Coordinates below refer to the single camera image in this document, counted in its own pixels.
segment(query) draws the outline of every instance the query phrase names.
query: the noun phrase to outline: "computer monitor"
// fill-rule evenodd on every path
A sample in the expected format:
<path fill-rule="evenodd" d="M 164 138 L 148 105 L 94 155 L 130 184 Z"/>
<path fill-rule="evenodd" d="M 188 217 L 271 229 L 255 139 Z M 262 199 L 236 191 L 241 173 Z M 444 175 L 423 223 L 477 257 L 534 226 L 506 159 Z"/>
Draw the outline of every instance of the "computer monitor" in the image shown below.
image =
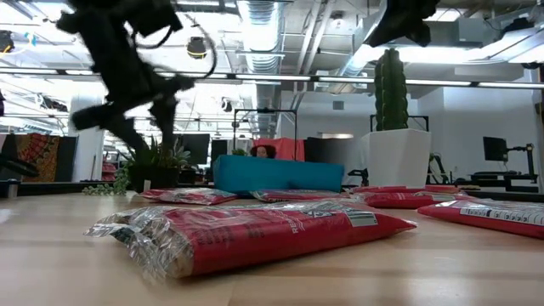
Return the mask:
<path fill-rule="evenodd" d="M 507 140 L 484 137 L 484 155 L 486 161 L 508 162 Z"/>
<path fill-rule="evenodd" d="M 184 149 L 190 152 L 191 165 L 207 164 L 207 152 L 210 147 L 210 134 L 184 134 L 179 136 Z"/>

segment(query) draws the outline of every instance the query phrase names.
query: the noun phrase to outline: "barcode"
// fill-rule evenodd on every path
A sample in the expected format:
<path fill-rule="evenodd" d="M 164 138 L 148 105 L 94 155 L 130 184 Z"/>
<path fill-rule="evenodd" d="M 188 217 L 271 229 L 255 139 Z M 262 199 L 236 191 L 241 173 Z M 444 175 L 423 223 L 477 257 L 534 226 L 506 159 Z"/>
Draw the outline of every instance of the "barcode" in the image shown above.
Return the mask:
<path fill-rule="evenodd" d="M 511 212 L 489 208 L 461 208 L 461 215 L 544 226 L 544 213 L 542 212 Z"/>
<path fill-rule="evenodd" d="M 376 216 L 372 212 L 346 212 L 353 227 L 377 225 Z"/>
<path fill-rule="evenodd" d="M 455 201 L 456 198 L 451 195 L 431 195 L 433 201 Z"/>

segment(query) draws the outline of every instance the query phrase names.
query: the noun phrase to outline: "potted plant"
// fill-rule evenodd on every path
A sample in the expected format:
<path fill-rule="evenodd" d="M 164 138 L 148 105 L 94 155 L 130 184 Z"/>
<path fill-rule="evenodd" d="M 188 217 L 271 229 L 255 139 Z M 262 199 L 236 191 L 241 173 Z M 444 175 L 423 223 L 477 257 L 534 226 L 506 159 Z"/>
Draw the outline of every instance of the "potted plant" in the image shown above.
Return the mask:
<path fill-rule="evenodd" d="M 144 190 L 145 181 L 150 181 L 150 187 L 174 188 L 178 185 L 179 173 L 189 165 L 187 162 L 190 153 L 184 150 L 178 142 L 173 150 L 163 151 L 162 144 L 151 138 L 148 150 L 135 152 L 128 149 L 127 158 L 128 177 L 133 189 L 140 193 Z"/>
<path fill-rule="evenodd" d="M 431 134 L 408 128 L 404 64 L 391 48 L 377 62 L 376 132 L 362 139 L 369 183 L 423 187 L 427 178 Z"/>
<path fill-rule="evenodd" d="M 127 194 L 127 187 L 129 185 L 128 167 L 124 165 L 117 169 L 116 180 L 112 185 L 99 184 L 96 187 L 85 187 L 82 193 L 88 196 L 124 196 Z"/>
<path fill-rule="evenodd" d="M 232 155 L 247 156 L 247 152 L 245 152 L 243 149 L 236 149 L 232 150 Z"/>

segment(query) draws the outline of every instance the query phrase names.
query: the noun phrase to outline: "window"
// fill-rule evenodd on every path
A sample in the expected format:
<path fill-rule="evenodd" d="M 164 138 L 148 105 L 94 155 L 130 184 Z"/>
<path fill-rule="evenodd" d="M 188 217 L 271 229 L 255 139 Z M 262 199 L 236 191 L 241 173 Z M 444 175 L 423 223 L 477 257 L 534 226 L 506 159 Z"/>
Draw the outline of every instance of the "window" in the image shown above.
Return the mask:
<path fill-rule="evenodd" d="M 317 133 L 321 139 L 350 139 L 353 138 L 353 134 L 349 133 Z"/>

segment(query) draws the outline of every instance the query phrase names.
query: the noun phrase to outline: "plastic packaging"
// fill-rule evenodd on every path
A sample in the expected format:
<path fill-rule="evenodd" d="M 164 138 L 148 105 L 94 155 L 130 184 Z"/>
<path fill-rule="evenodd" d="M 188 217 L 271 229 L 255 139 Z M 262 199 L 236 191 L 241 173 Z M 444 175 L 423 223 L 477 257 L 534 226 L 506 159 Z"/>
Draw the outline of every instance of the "plastic packaging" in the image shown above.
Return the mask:
<path fill-rule="evenodd" d="M 145 207 L 103 218 L 148 276 L 184 277 L 384 238 L 416 226 L 350 199 L 242 207 Z"/>
<path fill-rule="evenodd" d="M 544 239 L 544 207 L 541 203 L 477 199 L 421 207 L 417 212 L 459 224 Z"/>
<path fill-rule="evenodd" d="M 461 190 L 456 186 L 449 185 L 426 185 L 423 188 L 411 188 L 406 186 L 361 186 L 354 187 L 349 190 L 351 193 L 372 192 L 372 193 L 416 193 L 416 192 L 433 192 L 442 194 L 458 194 Z"/>
<path fill-rule="evenodd" d="M 410 193 L 356 193 L 354 199 L 359 199 L 369 207 L 416 209 L 445 201 L 476 199 L 464 194 L 435 194 L 430 192 Z"/>
<path fill-rule="evenodd" d="M 323 190 L 259 190 L 250 193 L 259 201 L 264 202 L 308 201 L 349 197 L 349 195 Z"/>
<path fill-rule="evenodd" d="M 164 203 L 216 205 L 234 200 L 237 195 L 212 188 L 178 188 L 147 190 L 140 194 L 146 199 Z"/>

